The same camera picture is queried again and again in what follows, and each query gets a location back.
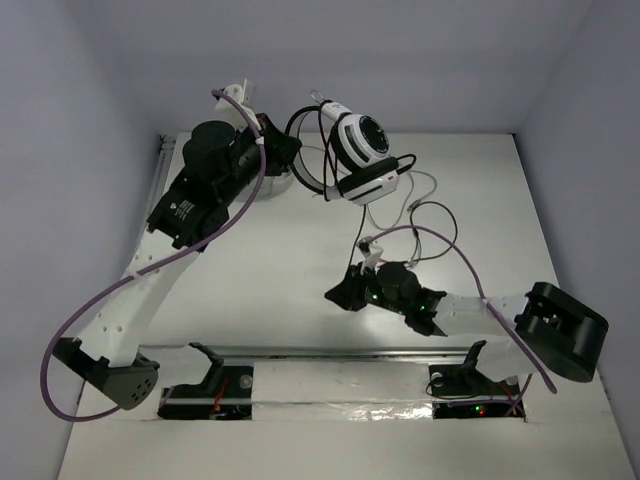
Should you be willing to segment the black white headphones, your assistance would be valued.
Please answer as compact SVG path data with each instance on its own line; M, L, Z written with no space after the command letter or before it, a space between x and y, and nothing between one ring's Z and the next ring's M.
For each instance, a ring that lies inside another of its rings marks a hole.
M306 189L327 202L345 199L365 207L395 192L400 178L410 172L417 161L414 154L400 157L390 154L388 135L377 120L322 96L316 98L313 105L297 110L288 120L285 133L298 138L304 118L310 113L333 122L325 140L323 161L328 167L342 165L348 174L328 185L309 172L301 155L295 157L291 170Z

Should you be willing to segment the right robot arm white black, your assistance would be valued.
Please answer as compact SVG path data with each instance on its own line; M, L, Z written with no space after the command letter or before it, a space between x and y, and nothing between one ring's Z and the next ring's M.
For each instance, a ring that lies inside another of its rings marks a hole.
M401 262L351 265L324 296L345 311L375 306L396 313L423 336L477 336L461 370L475 393L534 372L589 383L609 329L603 316L551 283L520 295L465 297L422 286Z

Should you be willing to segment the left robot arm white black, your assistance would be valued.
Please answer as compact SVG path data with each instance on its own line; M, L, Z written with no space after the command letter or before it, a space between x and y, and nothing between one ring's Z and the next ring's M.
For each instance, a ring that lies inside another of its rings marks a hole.
M184 166L149 215L123 278L98 299L78 335L55 343L53 356L117 409L137 407L156 385L159 365L139 346L173 285L212 238L229 230L236 198L266 175L285 172L302 147L267 115L257 120L256 128L213 120L192 130Z

